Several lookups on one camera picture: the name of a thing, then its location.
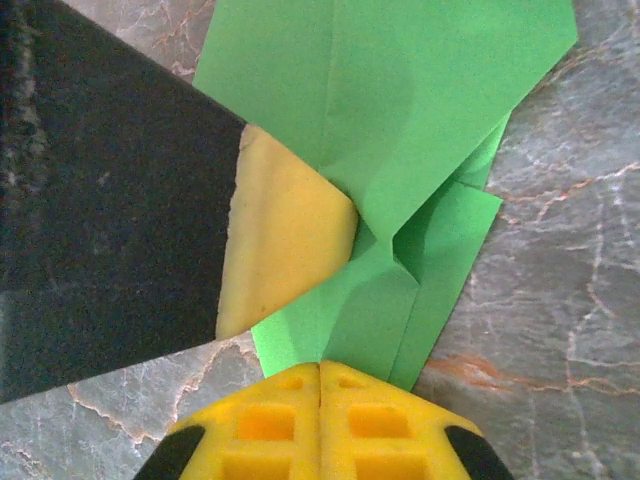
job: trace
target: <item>gray marble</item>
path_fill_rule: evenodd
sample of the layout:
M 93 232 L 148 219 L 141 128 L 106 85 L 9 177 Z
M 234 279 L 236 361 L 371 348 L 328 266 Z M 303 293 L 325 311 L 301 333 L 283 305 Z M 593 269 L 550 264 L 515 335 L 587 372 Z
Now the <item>gray marble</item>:
M 212 1 L 69 0 L 190 81 Z M 640 10 L 576 0 L 579 44 L 515 111 L 505 199 L 415 392 L 517 478 L 640 478 Z M 127 479 L 178 416 L 261 378 L 248 335 L 0 407 L 5 479 Z

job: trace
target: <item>green paper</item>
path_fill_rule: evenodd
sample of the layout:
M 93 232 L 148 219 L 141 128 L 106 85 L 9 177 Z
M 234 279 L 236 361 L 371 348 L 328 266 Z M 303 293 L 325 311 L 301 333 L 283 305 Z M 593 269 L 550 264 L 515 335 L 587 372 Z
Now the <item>green paper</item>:
M 575 40 L 569 0 L 218 1 L 194 85 L 361 214 L 349 264 L 254 327 L 265 375 L 331 358 L 409 388 L 496 212 L 473 187 Z

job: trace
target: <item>folded green paper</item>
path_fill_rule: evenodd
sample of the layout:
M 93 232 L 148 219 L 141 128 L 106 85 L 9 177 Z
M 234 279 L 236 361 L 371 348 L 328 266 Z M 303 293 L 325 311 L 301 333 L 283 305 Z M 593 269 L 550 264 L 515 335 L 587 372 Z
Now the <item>folded green paper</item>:
M 254 327 L 265 375 L 343 361 L 410 388 L 499 200 L 510 111 L 575 42 L 567 0 L 219 0 L 194 85 L 361 214 L 334 277 Z

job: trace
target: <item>table surface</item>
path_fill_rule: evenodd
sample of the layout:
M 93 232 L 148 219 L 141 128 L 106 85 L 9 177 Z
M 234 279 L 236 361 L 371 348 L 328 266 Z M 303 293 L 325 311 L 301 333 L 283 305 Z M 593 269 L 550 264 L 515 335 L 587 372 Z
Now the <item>table surface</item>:
M 212 0 L 67 0 L 191 81 Z M 580 41 L 515 110 L 505 202 L 415 393 L 516 478 L 640 478 L 640 7 L 576 0 Z M 0 406 L 0 477 L 128 479 L 178 417 L 262 378 L 250 335 Z

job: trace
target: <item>yellow plastic piece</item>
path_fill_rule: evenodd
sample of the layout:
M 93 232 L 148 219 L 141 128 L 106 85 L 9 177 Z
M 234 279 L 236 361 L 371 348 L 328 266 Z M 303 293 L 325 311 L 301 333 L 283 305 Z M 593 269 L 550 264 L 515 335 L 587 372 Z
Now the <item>yellow plastic piece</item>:
M 265 131 L 242 134 L 216 338 L 237 335 L 331 277 L 351 256 L 353 202 Z
M 334 362 L 303 364 L 177 423 L 205 427 L 180 480 L 468 480 L 470 421 Z

